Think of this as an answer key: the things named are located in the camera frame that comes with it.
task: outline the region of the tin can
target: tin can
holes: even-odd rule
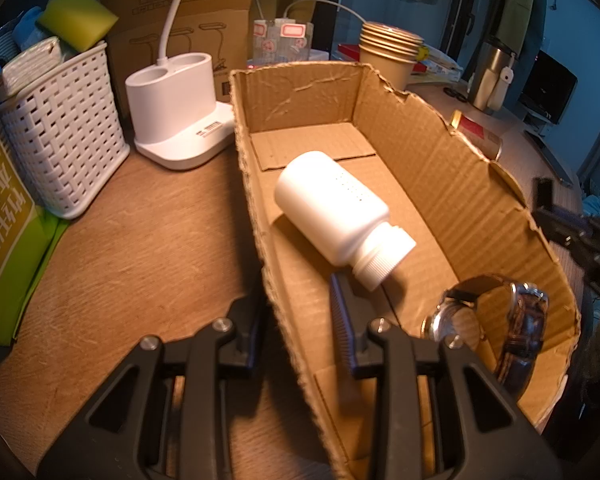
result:
[[[480,124],[456,110],[451,116],[451,126],[461,132],[485,157],[498,160],[502,151],[502,139]]]

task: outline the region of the wristwatch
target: wristwatch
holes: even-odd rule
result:
[[[422,323],[421,335],[434,341],[442,341],[447,335],[459,336],[474,351],[484,355],[484,346],[489,345],[477,318],[478,298],[500,286],[510,290],[511,299],[507,312],[509,328],[494,375],[518,400],[531,380],[536,358],[542,350],[549,309],[547,293],[532,283],[516,282],[497,274],[475,276],[442,294],[435,313]]]

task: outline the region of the bottle cap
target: bottle cap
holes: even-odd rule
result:
[[[355,264],[353,275],[367,290],[374,290],[415,245],[415,240],[404,229],[393,226],[375,248]]]

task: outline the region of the stack of paper cups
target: stack of paper cups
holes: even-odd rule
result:
[[[422,43],[407,30],[366,22],[360,32],[360,62],[370,63],[395,89],[404,90]]]

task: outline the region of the cardboard box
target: cardboard box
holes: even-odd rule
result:
[[[119,17],[107,34],[107,55],[120,113],[129,112],[125,80],[155,63],[172,0],[100,0]],[[229,101],[229,72],[247,65],[251,0],[182,0],[171,28],[168,56],[211,54],[216,98]]]
[[[419,335],[443,290],[485,272],[547,291],[544,348],[520,400],[528,418],[540,423],[564,386],[579,314],[513,177],[420,97],[393,90],[369,65],[286,64],[234,71],[230,80],[240,168],[266,290],[336,474],[365,477],[375,384],[351,380],[339,363],[328,299],[334,269],[274,202],[282,169],[309,150],[326,152],[369,186],[389,205],[391,224],[417,242],[382,287],[368,294],[379,316]],[[480,321],[499,354],[507,304],[502,294],[481,303]],[[425,387],[421,384],[421,393]],[[422,425],[431,467],[425,404]]]

